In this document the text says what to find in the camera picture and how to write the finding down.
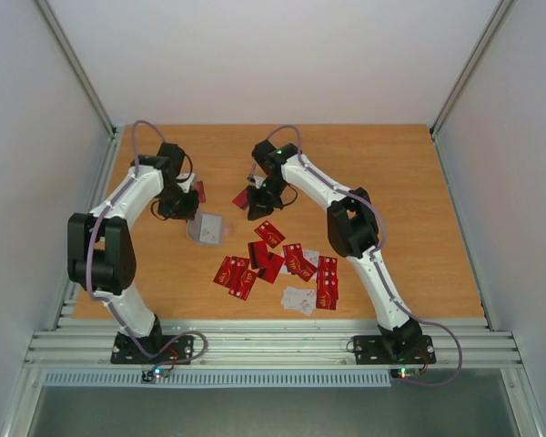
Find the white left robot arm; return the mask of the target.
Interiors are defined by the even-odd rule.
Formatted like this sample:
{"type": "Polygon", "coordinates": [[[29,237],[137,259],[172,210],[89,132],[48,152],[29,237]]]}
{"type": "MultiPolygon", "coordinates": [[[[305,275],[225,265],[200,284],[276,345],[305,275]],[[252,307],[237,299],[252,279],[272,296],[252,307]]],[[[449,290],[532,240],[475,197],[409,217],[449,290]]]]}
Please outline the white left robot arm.
{"type": "Polygon", "coordinates": [[[181,174],[189,160],[184,149],[168,142],[155,155],[137,155],[103,203],[67,221],[69,279],[107,308],[119,325],[120,344],[144,362],[159,360],[166,342],[157,315],[144,303],[135,283],[131,229],[152,203],[163,220],[195,218],[199,195],[193,189],[193,174],[181,174]]]}

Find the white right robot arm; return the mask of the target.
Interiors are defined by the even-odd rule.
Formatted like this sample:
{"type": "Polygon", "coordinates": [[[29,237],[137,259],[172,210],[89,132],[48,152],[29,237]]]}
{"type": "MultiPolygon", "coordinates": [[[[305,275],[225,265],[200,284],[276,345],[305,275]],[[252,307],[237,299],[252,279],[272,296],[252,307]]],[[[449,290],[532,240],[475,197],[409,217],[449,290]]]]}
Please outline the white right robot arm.
{"type": "Polygon", "coordinates": [[[349,188],[330,178],[292,143],[277,148],[263,140],[254,146],[251,156],[264,171],[265,179],[258,187],[248,187],[248,219],[262,219],[284,208],[284,189],[297,187],[325,210],[330,246],[359,275],[377,315],[381,348],[387,360],[430,358],[430,337],[423,334],[383,266],[380,219],[367,191],[349,188]]]}

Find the pink leather card holder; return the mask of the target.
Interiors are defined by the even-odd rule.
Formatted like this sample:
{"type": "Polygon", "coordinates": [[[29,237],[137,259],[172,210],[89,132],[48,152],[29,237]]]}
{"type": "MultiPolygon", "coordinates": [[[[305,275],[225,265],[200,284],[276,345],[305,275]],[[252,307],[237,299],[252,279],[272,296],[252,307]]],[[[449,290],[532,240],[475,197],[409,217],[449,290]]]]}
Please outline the pink leather card holder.
{"type": "Polygon", "coordinates": [[[187,235],[195,243],[203,246],[222,246],[225,237],[233,231],[233,223],[218,214],[199,211],[192,220],[187,222],[187,235]]]}

